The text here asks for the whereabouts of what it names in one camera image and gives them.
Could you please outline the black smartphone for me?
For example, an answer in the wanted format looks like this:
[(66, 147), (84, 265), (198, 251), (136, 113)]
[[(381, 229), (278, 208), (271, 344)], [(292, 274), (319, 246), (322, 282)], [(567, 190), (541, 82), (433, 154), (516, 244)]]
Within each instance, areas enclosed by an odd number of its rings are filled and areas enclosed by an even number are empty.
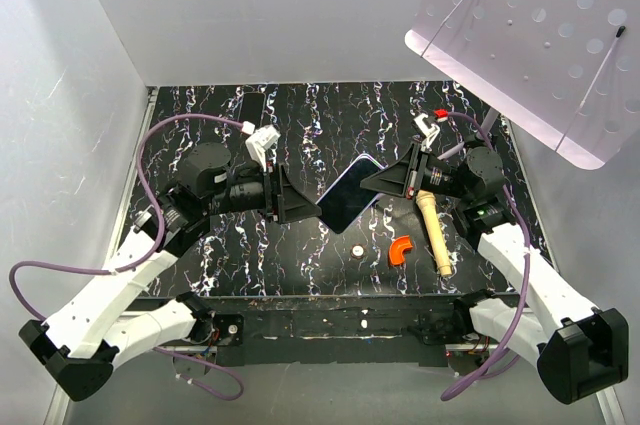
[(382, 165), (369, 154), (360, 154), (317, 200), (319, 219), (332, 232), (343, 233), (379, 194), (361, 187), (361, 181), (382, 170)]

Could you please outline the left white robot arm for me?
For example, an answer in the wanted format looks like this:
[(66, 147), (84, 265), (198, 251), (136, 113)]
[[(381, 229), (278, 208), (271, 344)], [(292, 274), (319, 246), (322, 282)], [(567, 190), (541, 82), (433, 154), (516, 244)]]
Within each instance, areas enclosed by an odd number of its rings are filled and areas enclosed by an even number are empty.
[(121, 314), (164, 270), (200, 238), (216, 215), (258, 211), (280, 224), (321, 214), (288, 179), (284, 168), (251, 160), (231, 170), (231, 154), (220, 143), (195, 147), (157, 200), (159, 220), (138, 216), (112, 261), (58, 312), (28, 321), (19, 336), (73, 401), (100, 390), (129, 360), (173, 341), (193, 345), (231, 335), (230, 316), (214, 310), (194, 292), (185, 292), (134, 319)]

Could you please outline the lilac phone case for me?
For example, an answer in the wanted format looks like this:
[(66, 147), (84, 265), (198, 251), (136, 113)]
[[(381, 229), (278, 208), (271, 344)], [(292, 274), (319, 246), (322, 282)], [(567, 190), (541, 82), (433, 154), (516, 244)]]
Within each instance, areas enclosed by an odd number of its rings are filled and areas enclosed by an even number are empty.
[(362, 189), (360, 182), (376, 172), (382, 166), (369, 155), (358, 156), (348, 167), (343, 179), (345, 181), (345, 206), (353, 213), (369, 207), (380, 194)]

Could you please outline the orange elbow pipe piece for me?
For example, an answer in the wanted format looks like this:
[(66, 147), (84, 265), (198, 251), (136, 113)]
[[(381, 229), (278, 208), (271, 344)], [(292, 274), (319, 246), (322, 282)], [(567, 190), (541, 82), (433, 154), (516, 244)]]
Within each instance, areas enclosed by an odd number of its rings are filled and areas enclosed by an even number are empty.
[(413, 242), (408, 235), (395, 239), (388, 250), (390, 267), (400, 267), (406, 263), (406, 255), (413, 250)]

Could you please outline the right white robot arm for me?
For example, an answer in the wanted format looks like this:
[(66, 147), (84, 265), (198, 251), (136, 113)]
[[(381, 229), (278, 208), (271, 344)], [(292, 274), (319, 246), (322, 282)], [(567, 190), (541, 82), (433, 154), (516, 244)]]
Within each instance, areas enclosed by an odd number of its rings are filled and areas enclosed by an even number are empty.
[(532, 364), (563, 404), (625, 381), (627, 320), (617, 309), (603, 310), (582, 296), (531, 246), (518, 214), (507, 209), (504, 184), (502, 160), (490, 148), (476, 147), (451, 167), (418, 144), (361, 182), (378, 194), (415, 199), (433, 192), (457, 199), (456, 231), (519, 293), (515, 307), (488, 290), (457, 299), (452, 328), (460, 340), (497, 340), (497, 353), (511, 351)]

